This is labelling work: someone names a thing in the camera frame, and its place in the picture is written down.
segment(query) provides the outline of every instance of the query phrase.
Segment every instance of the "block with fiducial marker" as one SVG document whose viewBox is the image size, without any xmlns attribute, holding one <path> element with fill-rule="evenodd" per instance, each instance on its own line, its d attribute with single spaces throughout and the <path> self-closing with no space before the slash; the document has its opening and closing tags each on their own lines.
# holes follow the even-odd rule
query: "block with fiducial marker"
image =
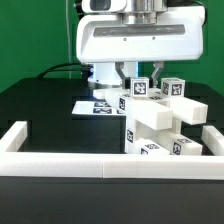
<svg viewBox="0 0 224 224">
<path fill-rule="evenodd" d="M 15 122 L 0 140 L 0 152 L 17 152 L 26 138 L 27 122 Z"/>
<path fill-rule="evenodd" d="M 202 141 L 215 156 L 224 156 L 224 136 L 215 127 L 203 127 Z"/>
<path fill-rule="evenodd" d="M 140 138 L 136 141 L 135 154 L 148 156 L 170 155 L 170 152 L 150 139 Z"/>
<path fill-rule="evenodd" d="M 121 89 L 111 89 L 105 93 L 105 100 L 126 116 L 155 130 L 172 127 L 171 109 L 150 100 L 133 99 Z"/>
<path fill-rule="evenodd" d="M 131 78 L 131 97 L 149 97 L 149 78 Z"/>
<path fill-rule="evenodd" d="M 159 131 L 154 130 L 137 120 L 126 117 L 126 132 L 125 132 L 125 152 L 128 154 L 135 153 L 136 141 L 140 138 L 150 138 L 156 141 Z"/>
<path fill-rule="evenodd" d="M 185 80 L 179 78 L 163 78 L 161 92 L 168 97 L 183 97 Z"/>
<path fill-rule="evenodd" d="M 158 144 L 169 150 L 171 155 L 194 155 L 202 154 L 202 145 L 171 131 L 161 131 L 158 136 Z"/>
<path fill-rule="evenodd" d="M 126 117 L 126 130 L 125 130 L 125 153 L 134 154 L 135 144 L 137 140 L 137 121 Z"/>
</svg>

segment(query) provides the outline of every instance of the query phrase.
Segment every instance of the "white wooden block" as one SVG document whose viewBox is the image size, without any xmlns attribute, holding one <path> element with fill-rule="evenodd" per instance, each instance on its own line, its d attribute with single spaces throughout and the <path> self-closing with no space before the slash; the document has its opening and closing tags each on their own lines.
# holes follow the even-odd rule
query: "white wooden block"
<svg viewBox="0 0 224 224">
<path fill-rule="evenodd" d="M 27 122 L 15 122 L 0 140 L 0 152 L 17 152 L 26 138 Z"/>
<path fill-rule="evenodd" d="M 66 153 L 3 153 L 1 176 L 103 177 L 103 157 Z"/>
<path fill-rule="evenodd" d="M 161 92 L 168 97 L 184 96 L 185 80 L 179 78 L 162 78 Z"/>
<path fill-rule="evenodd" d="M 166 156 L 170 152 L 150 139 L 139 139 L 135 143 L 135 154 L 147 156 Z"/>
<path fill-rule="evenodd" d="M 224 161 L 216 156 L 108 155 L 104 178 L 224 180 Z"/>
<path fill-rule="evenodd" d="M 172 110 L 153 101 L 131 99 L 126 114 L 154 130 L 172 127 Z"/>
<path fill-rule="evenodd" d="M 188 124 L 206 123 L 208 105 L 185 97 L 170 98 L 170 109 L 173 116 Z"/>
<path fill-rule="evenodd" d="M 159 132 L 160 131 L 154 130 L 141 122 L 137 122 L 137 139 L 151 139 L 152 141 L 157 142 Z"/>
<path fill-rule="evenodd" d="M 121 88 L 108 89 L 105 92 L 105 100 L 116 110 L 125 113 L 127 110 L 127 101 L 130 97 L 130 91 Z"/>
<path fill-rule="evenodd" d="M 141 122 L 126 117 L 125 131 L 125 152 L 127 154 L 136 154 L 137 141 L 141 138 L 157 141 L 159 131 L 156 131 Z"/>
<path fill-rule="evenodd" d="M 201 155 L 202 145 L 180 134 L 161 131 L 158 144 L 169 150 L 171 155 Z"/>
<path fill-rule="evenodd" d="M 169 98 L 163 94 L 159 94 L 159 92 L 152 92 L 148 98 L 155 103 L 161 104 L 165 107 L 169 107 Z"/>
<path fill-rule="evenodd" d="M 173 117 L 172 128 L 170 128 L 169 131 L 173 132 L 174 134 L 181 134 L 181 126 L 182 121 Z"/>
<path fill-rule="evenodd" d="M 131 78 L 131 97 L 149 96 L 149 78 Z"/>
<path fill-rule="evenodd" d="M 162 130 L 172 127 L 172 110 L 150 100 L 133 99 L 122 89 L 110 89 L 105 99 L 112 107 L 124 112 L 152 129 Z"/>
<path fill-rule="evenodd" d="M 215 127 L 203 127 L 202 141 L 215 156 L 224 156 L 224 136 Z"/>
</svg>

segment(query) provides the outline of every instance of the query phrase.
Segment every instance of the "black and white pattern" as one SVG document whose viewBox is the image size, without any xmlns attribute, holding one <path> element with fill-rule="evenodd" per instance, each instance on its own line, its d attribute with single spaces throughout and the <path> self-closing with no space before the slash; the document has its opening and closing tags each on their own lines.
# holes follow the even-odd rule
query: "black and white pattern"
<svg viewBox="0 0 224 224">
<path fill-rule="evenodd" d="M 176 155 L 180 155 L 181 153 L 181 145 L 177 144 L 176 142 L 173 144 L 173 153 Z"/>
<path fill-rule="evenodd" d="M 161 100 L 162 98 L 159 96 L 153 96 L 153 97 L 149 97 L 152 100 Z"/>
<path fill-rule="evenodd" d="M 112 114 L 112 109 L 108 108 L 94 108 L 93 109 L 94 114 Z"/>
<path fill-rule="evenodd" d="M 131 130 L 127 130 L 127 140 L 131 143 L 134 142 L 134 133 Z"/>
<path fill-rule="evenodd" d="M 107 102 L 95 102 L 94 107 L 110 107 Z"/>
<path fill-rule="evenodd" d="M 186 139 L 186 138 L 183 138 L 183 139 L 177 139 L 178 142 L 181 142 L 183 144 L 186 144 L 186 143 L 192 143 L 192 141 L 190 141 L 189 139 Z"/>
<path fill-rule="evenodd" d="M 173 84 L 172 85 L 172 96 L 180 96 L 182 94 L 183 85 L 182 84 Z"/>
<path fill-rule="evenodd" d="M 120 98 L 119 101 L 120 101 L 120 102 L 119 102 L 119 108 L 120 108 L 121 110 L 125 110 L 125 99 Z"/>
<path fill-rule="evenodd" d="M 147 147 L 150 150 L 159 149 L 159 146 L 157 146 L 155 144 L 148 144 L 148 145 L 145 145 L 145 147 Z"/>
<path fill-rule="evenodd" d="M 146 82 L 134 82 L 134 95 L 146 95 L 146 90 Z"/>
<path fill-rule="evenodd" d="M 141 154 L 142 155 L 148 155 L 149 153 L 145 149 L 141 148 Z"/>
<path fill-rule="evenodd" d="M 163 88 L 162 88 L 162 92 L 166 95 L 169 94 L 169 84 L 168 83 L 163 83 Z"/>
</svg>

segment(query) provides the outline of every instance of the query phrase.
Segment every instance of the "black table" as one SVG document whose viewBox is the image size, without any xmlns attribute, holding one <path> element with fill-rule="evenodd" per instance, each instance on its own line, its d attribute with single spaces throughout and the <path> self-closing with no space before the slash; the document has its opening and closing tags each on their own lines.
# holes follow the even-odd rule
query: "black table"
<svg viewBox="0 0 224 224">
<path fill-rule="evenodd" d="M 224 99 L 187 83 L 185 95 L 209 105 L 208 124 L 224 131 Z M 0 135 L 29 124 L 21 152 L 123 153 L 124 117 L 72 116 L 93 100 L 84 80 L 24 79 L 0 94 Z M 182 134 L 201 143 L 202 125 Z M 204 147 L 204 154 L 210 151 Z M 203 223 L 224 220 L 223 181 L 0 177 L 0 223 Z"/>
</svg>

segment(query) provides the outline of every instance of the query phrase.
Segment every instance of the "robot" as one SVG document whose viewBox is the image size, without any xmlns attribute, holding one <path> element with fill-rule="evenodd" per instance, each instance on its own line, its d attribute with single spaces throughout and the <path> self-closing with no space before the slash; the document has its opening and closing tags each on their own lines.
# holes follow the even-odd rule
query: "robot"
<svg viewBox="0 0 224 224">
<path fill-rule="evenodd" d="M 157 79 L 165 61 L 196 60 L 203 53 L 203 6 L 166 0 L 83 0 L 77 58 L 94 64 L 94 97 L 126 115 L 125 152 L 201 155 L 202 145 L 181 135 L 181 122 L 206 122 L 207 105 L 184 97 L 184 80 Z M 150 78 L 138 62 L 154 62 Z"/>
</svg>

